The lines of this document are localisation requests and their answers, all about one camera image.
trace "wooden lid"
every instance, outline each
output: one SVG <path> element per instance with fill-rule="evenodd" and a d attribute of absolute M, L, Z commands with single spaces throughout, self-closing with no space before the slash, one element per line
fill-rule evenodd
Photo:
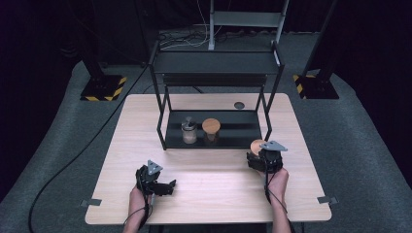
<path fill-rule="evenodd" d="M 221 129 L 221 123 L 215 118 L 207 118 L 203 121 L 202 128 L 207 134 L 216 134 Z"/>
<path fill-rule="evenodd" d="M 266 141 L 262 139 L 256 139 L 251 143 L 251 151 L 254 155 L 258 156 L 258 152 L 261 150 L 260 144 L 264 144 Z"/>

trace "upper shelf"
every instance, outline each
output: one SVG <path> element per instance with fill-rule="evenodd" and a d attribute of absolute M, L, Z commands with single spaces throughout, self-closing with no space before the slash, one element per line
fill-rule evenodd
<path fill-rule="evenodd" d="M 280 13 L 214 12 L 215 25 L 279 27 Z"/>
<path fill-rule="evenodd" d="M 156 74 L 163 75 L 276 75 L 273 51 L 168 51 L 155 60 Z"/>

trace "black cable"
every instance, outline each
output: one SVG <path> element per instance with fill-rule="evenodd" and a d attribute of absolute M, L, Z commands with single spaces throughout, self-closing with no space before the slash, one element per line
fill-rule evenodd
<path fill-rule="evenodd" d="M 28 214 L 28 229 L 31 233 L 33 233 L 33 226 L 31 224 L 32 221 L 32 217 L 33 217 L 33 210 L 34 207 L 37 203 L 37 200 L 39 199 L 40 195 L 43 193 L 43 191 L 46 189 L 46 187 L 49 186 L 49 184 L 58 176 L 60 175 L 67 167 L 69 167 L 74 161 L 76 161 L 76 159 L 78 159 L 83 152 L 85 152 L 85 150 L 87 150 L 87 148 L 91 145 L 92 142 L 94 142 L 94 140 L 97 138 L 97 136 L 103 131 L 103 128 L 109 123 L 110 119 L 112 119 L 112 117 L 115 115 L 116 111 L 119 109 L 119 107 L 121 106 L 121 104 L 124 102 L 125 98 L 127 97 L 127 95 L 130 93 L 130 91 L 133 89 L 134 85 L 137 84 L 137 82 L 142 78 L 143 74 L 145 73 L 146 69 L 148 68 L 148 66 L 146 66 L 142 73 L 139 75 L 139 77 L 137 78 L 137 80 L 133 83 L 132 87 L 124 94 L 124 97 L 121 99 L 121 101 L 119 102 L 119 104 L 116 106 L 115 110 L 112 112 L 112 114 L 109 116 L 109 118 L 103 123 L 103 125 L 100 127 L 100 129 L 97 131 L 97 133 L 91 138 L 91 140 L 82 148 L 82 150 L 74 157 L 72 158 L 72 160 L 70 160 L 66 165 L 64 165 L 56 174 L 54 174 L 46 183 L 45 185 L 43 185 L 43 187 L 40 189 L 40 191 L 37 193 L 36 197 L 34 198 L 31 207 L 30 207 L 30 211 Z"/>
<path fill-rule="evenodd" d="M 265 164 L 265 167 L 266 167 L 265 172 L 264 172 L 264 175 L 265 175 L 265 180 L 264 180 L 264 183 L 265 183 L 264 192 L 265 192 L 265 194 L 266 194 L 266 198 L 267 198 L 267 200 L 268 200 L 269 203 L 270 203 L 269 195 L 271 194 L 273 197 L 275 197 L 275 199 L 279 202 L 279 204 L 281 204 L 282 208 L 285 210 L 285 213 L 288 213 L 288 211 L 286 210 L 286 207 L 283 205 L 283 203 L 282 203 L 282 202 L 279 200 L 279 198 L 269 189 L 269 184 L 272 182 L 272 179 L 273 179 L 273 177 L 275 176 L 275 174 L 273 174 L 273 176 L 270 178 L 270 181 L 268 181 L 269 173 L 267 172 L 267 161 L 266 161 L 266 159 L 264 159 L 264 164 Z"/>
<path fill-rule="evenodd" d="M 172 35 L 170 35 L 169 38 L 167 38 L 166 40 L 160 41 L 161 43 L 161 48 L 162 49 L 167 49 L 169 47 L 173 47 L 174 43 L 182 43 L 182 42 L 190 42 L 194 39 L 204 39 L 202 38 L 202 34 L 201 32 L 190 32 L 188 35 L 186 36 L 181 36 L 181 37 L 173 37 Z"/>
<path fill-rule="evenodd" d="M 124 221 L 123 226 L 126 225 L 127 221 L 128 221 L 134 214 L 140 212 L 141 210 L 145 210 L 145 208 L 142 207 L 142 208 L 140 208 L 139 210 L 137 210 L 137 211 L 133 212 L 132 214 L 130 214 L 130 215 L 127 217 L 127 219 Z"/>
<path fill-rule="evenodd" d="M 151 205 L 150 205 L 149 202 L 148 202 L 148 196 L 145 194 L 146 189 L 142 186 L 142 181 L 141 181 L 140 176 L 141 176 L 141 175 L 139 175 L 139 178 L 138 178 L 137 180 L 139 181 L 139 186 L 140 186 L 140 188 L 141 188 L 141 192 L 142 192 L 142 195 L 143 195 L 143 199 L 145 200 L 145 207 L 143 208 L 143 209 L 145 210 L 145 216 L 143 217 L 142 221 L 140 222 L 139 230 L 140 230 L 140 228 L 143 227 L 143 225 L 144 225 L 144 224 L 146 223 L 146 221 L 148 220 L 149 216 L 152 214 L 152 213 L 149 213 L 149 211 L 150 211 L 150 209 L 151 209 Z"/>
<path fill-rule="evenodd" d="M 218 43 L 223 43 L 227 39 L 228 39 L 227 32 L 223 33 L 223 34 L 218 34 L 218 35 L 215 36 L 215 41 L 218 42 Z"/>
<path fill-rule="evenodd" d="M 154 206 L 153 206 L 153 205 L 150 205 L 149 210 L 150 210 L 150 212 L 149 212 L 148 218 L 151 217 L 152 213 L 154 212 Z"/>
<path fill-rule="evenodd" d="M 194 89 L 196 89 L 197 91 L 199 91 L 200 94 L 203 94 L 203 90 L 201 90 L 199 87 L 197 86 L 193 86 Z"/>
<path fill-rule="evenodd" d="M 161 43 L 162 43 L 162 42 L 164 43 L 164 42 L 167 42 L 167 41 L 169 41 L 168 43 L 172 43 L 172 42 L 182 42 L 182 41 L 184 41 L 184 40 L 190 39 L 191 34 L 192 34 L 191 32 L 189 32 L 188 35 L 184 35 L 184 36 L 180 36 L 180 37 L 173 37 L 172 33 L 182 33 L 182 34 L 183 34 L 183 32 L 180 32 L 180 31 L 175 31 L 175 32 L 162 32 L 162 33 L 160 33 L 160 35 L 163 36 L 164 39 L 160 40 L 160 42 L 161 42 Z"/>
<path fill-rule="evenodd" d="M 148 87 L 146 87 L 146 88 L 143 90 L 142 94 L 145 94 L 146 91 L 148 91 L 148 89 L 149 89 L 150 87 L 152 87 L 152 86 L 154 86 L 154 84 L 151 84 L 151 85 L 149 85 Z"/>

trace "white cord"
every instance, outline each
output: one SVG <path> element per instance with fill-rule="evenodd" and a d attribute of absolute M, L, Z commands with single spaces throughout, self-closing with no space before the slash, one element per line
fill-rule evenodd
<path fill-rule="evenodd" d="M 230 9 L 230 6 L 231 6 L 231 0 L 229 1 L 229 5 L 227 6 L 227 10 L 228 10 L 228 11 L 229 11 L 229 9 Z M 203 25 L 205 26 L 205 39 L 204 39 L 202 42 L 193 43 L 193 44 L 192 44 L 190 41 L 188 41 L 188 40 L 183 40 L 183 42 L 186 42 L 186 44 L 168 46 L 168 47 L 162 48 L 163 50 L 167 50 L 167 49 L 175 48 L 175 47 L 183 47 L 183 46 L 199 47 L 199 46 L 205 44 L 206 42 L 208 42 L 208 41 L 210 40 L 210 39 L 207 39 L 207 25 L 209 25 L 209 24 L 206 24 L 205 17 L 203 16 L 202 11 L 200 10 L 199 0 L 197 0 L 197 9 L 199 9 L 200 16 L 202 17 L 202 20 L 203 20 Z M 215 36 L 218 35 L 218 33 L 219 33 L 219 31 L 220 31 L 221 29 L 222 29 L 222 27 L 220 26 L 219 29 L 215 32 Z"/>

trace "human hand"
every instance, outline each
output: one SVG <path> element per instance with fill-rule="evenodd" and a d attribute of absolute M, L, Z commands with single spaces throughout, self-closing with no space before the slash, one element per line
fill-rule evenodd
<path fill-rule="evenodd" d="M 148 196 L 148 203 L 152 202 L 152 196 Z M 124 226 L 123 233 L 137 232 L 140 223 L 145 216 L 145 198 L 136 185 L 129 194 L 128 219 Z"/>

